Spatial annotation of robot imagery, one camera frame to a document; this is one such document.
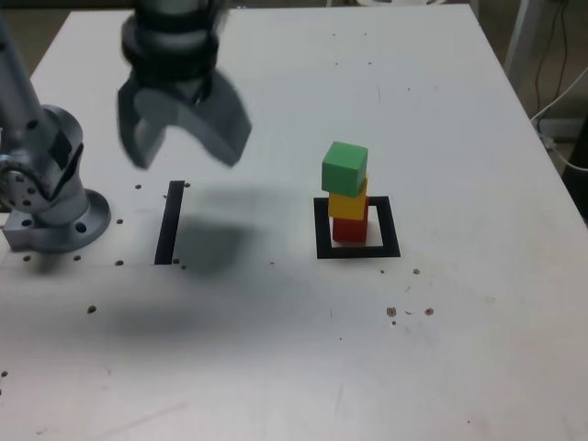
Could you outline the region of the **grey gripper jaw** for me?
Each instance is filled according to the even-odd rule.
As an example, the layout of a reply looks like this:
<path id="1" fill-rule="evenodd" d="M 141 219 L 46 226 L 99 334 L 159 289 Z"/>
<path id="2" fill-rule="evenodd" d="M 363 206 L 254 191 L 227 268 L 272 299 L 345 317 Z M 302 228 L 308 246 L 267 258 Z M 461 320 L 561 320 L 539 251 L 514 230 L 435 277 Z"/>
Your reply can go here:
<path id="1" fill-rule="evenodd" d="M 135 100 L 139 112 L 165 130 L 178 127 L 197 139 L 221 163 L 233 167 L 242 158 L 252 123 L 233 84 L 215 71 L 206 96 L 193 102 L 179 90 L 143 88 Z"/>
<path id="2" fill-rule="evenodd" d="M 140 84 L 131 75 L 118 91 L 117 121 L 125 154 L 135 167 L 147 170 L 163 144 L 165 128 L 149 121 L 136 108 L 135 100 L 140 91 Z"/>

